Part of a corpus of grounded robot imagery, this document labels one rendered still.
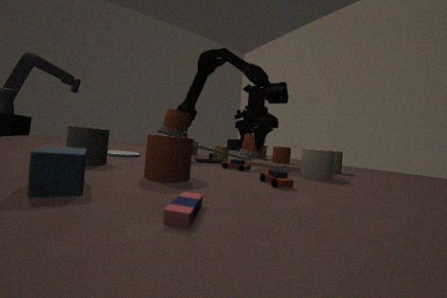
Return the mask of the red toy car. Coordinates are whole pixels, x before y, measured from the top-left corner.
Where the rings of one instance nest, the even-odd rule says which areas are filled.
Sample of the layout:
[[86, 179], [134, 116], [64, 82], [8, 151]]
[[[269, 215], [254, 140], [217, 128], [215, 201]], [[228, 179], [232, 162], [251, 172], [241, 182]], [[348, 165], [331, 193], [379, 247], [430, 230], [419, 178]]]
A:
[[268, 172], [261, 172], [260, 174], [261, 182], [270, 182], [273, 188], [278, 187], [293, 187], [292, 179], [287, 178], [286, 171], [280, 171], [275, 169], [269, 169]]
[[227, 168], [235, 168], [240, 171], [251, 169], [250, 165], [246, 165], [243, 160], [232, 159], [231, 162], [222, 162], [222, 167], [224, 169]]

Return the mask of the pink eraser with blue sleeve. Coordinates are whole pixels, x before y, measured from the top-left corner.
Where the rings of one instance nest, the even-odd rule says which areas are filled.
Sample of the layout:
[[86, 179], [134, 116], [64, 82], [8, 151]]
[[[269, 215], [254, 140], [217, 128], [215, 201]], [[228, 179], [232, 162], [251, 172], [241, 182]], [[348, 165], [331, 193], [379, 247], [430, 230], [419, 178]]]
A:
[[164, 209], [164, 224], [189, 229], [202, 202], [203, 194], [183, 192]]

